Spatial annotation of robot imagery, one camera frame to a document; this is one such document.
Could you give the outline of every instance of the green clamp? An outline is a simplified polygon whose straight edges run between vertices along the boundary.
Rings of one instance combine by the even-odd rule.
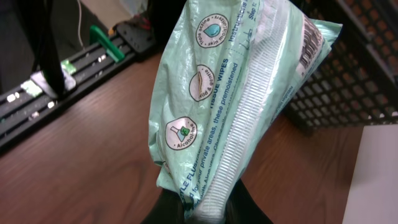
[[[105,49],[106,53],[116,62],[119,63],[125,58],[125,55],[109,40],[109,38],[97,26],[90,27],[90,45],[99,42]]]

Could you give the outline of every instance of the wooden table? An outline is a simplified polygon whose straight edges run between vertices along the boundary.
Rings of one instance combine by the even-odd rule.
[[[160,55],[135,63],[0,158],[0,223],[139,223],[160,194],[147,147]],[[305,137],[280,116],[243,176],[275,223],[341,223],[362,128]]]

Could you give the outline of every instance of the wet wipes package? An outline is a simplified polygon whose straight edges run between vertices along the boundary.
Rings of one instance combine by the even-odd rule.
[[[219,223],[258,141],[331,50],[341,25],[284,0],[188,0],[149,115],[157,185],[185,217]]]

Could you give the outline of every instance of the white cable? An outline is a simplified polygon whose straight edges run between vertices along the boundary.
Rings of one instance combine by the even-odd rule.
[[[79,38],[79,42],[81,47],[84,49],[85,46],[83,45],[83,41],[81,41],[81,35],[80,35],[80,29],[81,29],[81,2],[80,0],[77,0],[77,4],[79,5],[79,25],[78,25],[78,30],[77,30],[77,36]]]

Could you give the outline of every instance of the black plastic basket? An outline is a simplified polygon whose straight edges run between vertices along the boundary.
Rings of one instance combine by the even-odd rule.
[[[306,132],[398,124],[393,6],[384,11],[385,2],[378,0],[293,2],[308,17],[342,23],[344,28],[330,55],[286,107],[286,115]]]

